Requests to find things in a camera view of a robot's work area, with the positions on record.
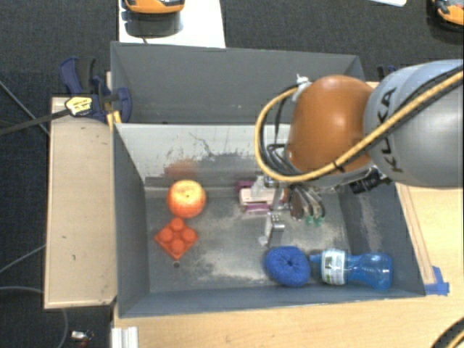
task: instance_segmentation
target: blue bottle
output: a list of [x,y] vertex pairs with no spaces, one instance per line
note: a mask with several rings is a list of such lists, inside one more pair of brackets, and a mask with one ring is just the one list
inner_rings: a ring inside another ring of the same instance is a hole
[[392,285],[393,262],[389,255],[381,252],[351,255],[327,249],[310,255],[310,262],[319,264],[322,281],[332,285],[357,281],[378,290],[387,290]]

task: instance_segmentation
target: kuka logo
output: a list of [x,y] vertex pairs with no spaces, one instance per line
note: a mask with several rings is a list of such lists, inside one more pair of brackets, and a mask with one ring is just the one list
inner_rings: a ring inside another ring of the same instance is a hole
[[[393,88],[392,90],[387,91],[382,97],[381,105],[385,107],[385,110],[383,113],[381,112],[382,109],[380,109],[377,112],[377,119],[378,119],[379,125],[384,123],[385,120],[388,118],[389,108],[390,108],[390,99],[392,98],[392,95],[396,90],[397,90],[396,88]],[[381,151],[382,151],[382,154],[384,154],[385,162],[388,165],[390,165],[392,171],[396,173],[402,173],[403,170],[398,167],[397,159],[395,159],[395,157],[392,156],[392,148],[390,147],[390,142],[389,142],[388,137],[386,137],[384,141],[385,141],[385,147]]]

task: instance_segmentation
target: dark carpet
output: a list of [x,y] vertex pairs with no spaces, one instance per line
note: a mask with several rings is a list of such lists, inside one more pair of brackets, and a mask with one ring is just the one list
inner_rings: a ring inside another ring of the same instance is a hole
[[[463,35],[432,25],[425,0],[391,7],[365,0],[220,0],[229,47],[285,49],[360,57],[367,80],[379,65],[463,58]],[[64,91],[57,66],[72,55],[109,69],[117,40],[118,0],[0,0],[0,80],[35,115]],[[28,116],[0,89],[0,120]],[[37,127],[0,136],[0,269],[45,242],[48,141]],[[0,275],[0,286],[43,288],[40,252]],[[70,330],[95,332],[91,347],[109,343],[108,307],[68,311]],[[0,291],[0,347],[55,347],[60,311],[41,310],[39,295]],[[77,347],[67,339],[65,347]]]

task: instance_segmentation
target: yellow cable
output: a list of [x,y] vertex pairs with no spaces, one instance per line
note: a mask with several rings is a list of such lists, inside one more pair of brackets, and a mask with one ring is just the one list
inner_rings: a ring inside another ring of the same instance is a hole
[[455,338],[449,342],[448,348],[457,348],[457,345],[464,339],[464,331],[461,331]]
[[388,120],[380,124],[376,129],[374,129],[370,134],[368,134],[364,139],[355,144],[351,149],[341,155],[335,160],[317,170],[314,170],[309,173],[299,174],[299,175],[282,175],[272,169],[270,169],[263,161],[260,151],[260,129],[261,125],[264,122],[266,115],[269,113],[270,109],[274,107],[277,103],[283,101],[288,96],[292,95],[297,91],[297,87],[291,88],[288,91],[279,94],[276,98],[272,99],[267,103],[262,109],[261,113],[258,115],[256,125],[254,127],[254,155],[257,160],[257,164],[260,166],[262,171],[278,181],[283,181],[287,183],[298,183],[302,181],[311,181],[317,178],[320,178],[326,174],[332,173],[337,170],[338,167],[343,166],[349,159],[356,155],[359,151],[363,150],[369,144],[372,144],[377,138],[382,136],[388,129],[392,128],[404,117],[408,116],[413,112],[417,107],[425,103],[432,96],[444,90],[448,86],[453,85],[459,80],[463,79],[463,72],[459,72],[448,79],[442,81],[438,85],[435,85],[433,88],[422,93],[420,96],[415,97],[409,104],[401,108],[399,111],[395,112]]

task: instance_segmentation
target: yellow label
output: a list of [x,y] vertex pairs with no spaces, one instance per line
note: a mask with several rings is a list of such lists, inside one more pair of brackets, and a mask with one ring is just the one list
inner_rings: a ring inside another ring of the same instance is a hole
[[74,96],[65,103],[72,116],[85,116],[92,112],[92,98]]

